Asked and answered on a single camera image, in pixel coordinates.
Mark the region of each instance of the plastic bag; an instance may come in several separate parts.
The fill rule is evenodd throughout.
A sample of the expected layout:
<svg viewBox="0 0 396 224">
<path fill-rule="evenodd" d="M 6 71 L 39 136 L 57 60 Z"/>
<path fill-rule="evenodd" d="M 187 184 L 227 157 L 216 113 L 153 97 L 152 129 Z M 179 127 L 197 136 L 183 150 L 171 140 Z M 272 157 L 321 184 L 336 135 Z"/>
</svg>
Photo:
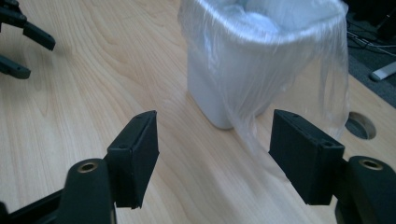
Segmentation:
<svg viewBox="0 0 396 224">
<path fill-rule="evenodd" d="M 269 105 L 338 138 L 348 116 L 346 14 L 338 0 L 181 0 L 189 92 L 253 152 L 268 151 L 256 116 Z"/>
</svg>

